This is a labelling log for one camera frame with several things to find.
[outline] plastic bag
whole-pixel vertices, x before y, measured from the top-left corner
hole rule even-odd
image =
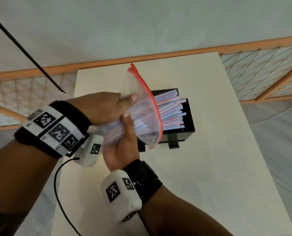
[[[123,81],[121,98],[125,98],[132,93],[138,95],[137,103],[128,110],[134,121],[135,133],[140,140],[152,149],[162,138],[160,112],[152,92],[133,63]],[[92,132],[104,137],[102,147],[105,147],[119,142],[124,134],[124,127],[121,121],[117,120],[103,126],[94,127]]]

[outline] black cable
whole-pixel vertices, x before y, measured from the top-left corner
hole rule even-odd
[[[31,60],[32,63],[57,87],[61,92],[64,90],[48,75],[48,73],[28,54],[28,52],[18,43],[18,41],[6,30],[6,28],[0,23],[0,29],[8,36],[9,39]]]
[[[81,236],[81,234],[77,231],[77,229],[75,228],[75,226],[73,226],[72,222],[69,220],[69,218],[67,217],[65,211],[63,210],[63,207],[62,207],[62,205],[61,205],[61,202],[60,202],[60,200],[58,199],[57,189],[56,189],[56,178],[57,178],[57,174],[58,174],[58,172],[60,171],[60,169],[61,169],[66,163],[68,163],[68,162],[70,162],[70,161],[73,161],[73,160],[79,160],[79,157],[76,157],[76,158],[73,158],[73,159],[69,159],[69,160],[67,160],[66,162],[64,162],[64,163],[63,163],[63,164],[57,169],[57,171],[56,171],[56,173],[55,173],[55,176],[54,176],[54,193],[55,193],[55,197],[56,197],[56,200],[57,200],[57,202],[58,202],[58,205],[60,206],[61,211],[62,211],[63,215],[65,216],[67,222],[70,224],[70,226],[72,226],[72,228],[75,230],[75,232],[76,232],[79,236]]]

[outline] fingernail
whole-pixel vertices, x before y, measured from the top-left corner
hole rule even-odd
[[[122,115],[123,115],[124,118],[126,118],[126,117],[128,117],[129,113],[128,113],[127,110],[125,110]]]
[[[134,102],[136,102],[136,100],[138,99],[138,95],[134,93],[131,95],[131,98]]]

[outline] gray tile floor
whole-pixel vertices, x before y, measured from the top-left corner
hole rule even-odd
[[[292,221],[291,107],[292,100],[243,105],[242,108]],[[0,131],[0,148],[12,139],[14,132],[15,130]],[[50,236],[56,204],[53,189],[56,169],[16,236]]]

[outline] black wristband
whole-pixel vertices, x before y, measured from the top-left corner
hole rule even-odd
[[[162,182],[158,179],[158,176],[144,161],[137,159],[128,164],[123,170],[133,182],[143,204],[162,186]]]
[[[81,145],[80,142],[84,139],[83,138],[80,140],[81,134],[84,135],[85,137],[86,132],[89,126],[91,125],[91,122],[81,111],[79,111],[76,107],[65,101],[55,101],[51,103],[49,106],[54,108],[56,111],[60,112],[60,114],[62,114],[63,116],[57,119],[54,118],[55,121],[51,122],[48,126],[46,126],[40,134],[35,135],[31,133],[30,130],[27,130],[24,127],[20,127],[19,130],[15,132],[14,137],[19,143],[34,146],[40,149],[41,151],[45,152],[46,154],[50,155],[51,157],[61,158],[63,155],[57,152],[57,149],[53,149],[53,147],[49,146],[47,143],[42,141],[41,138],[57,123],[61,123],[61,120],[63,118],[67,118],[74,125],[74,127],[77,127],[78,137],[75,137],[77,135],[74,136],[70,134],[64,136],[64,138],[60,140],[61,143],[60,147],[61,149],[65,149],[64,150],[65,152],[63,153],[65,154],[66,151],[71,151],[71,149],[74,150],[73,147],[79,147]],[[38,117],[39,116],[38,112],[44,113],[43,110],[38,109],[36,112],[31,114],[27,118],[27,120],[32,120],[35,117]]]

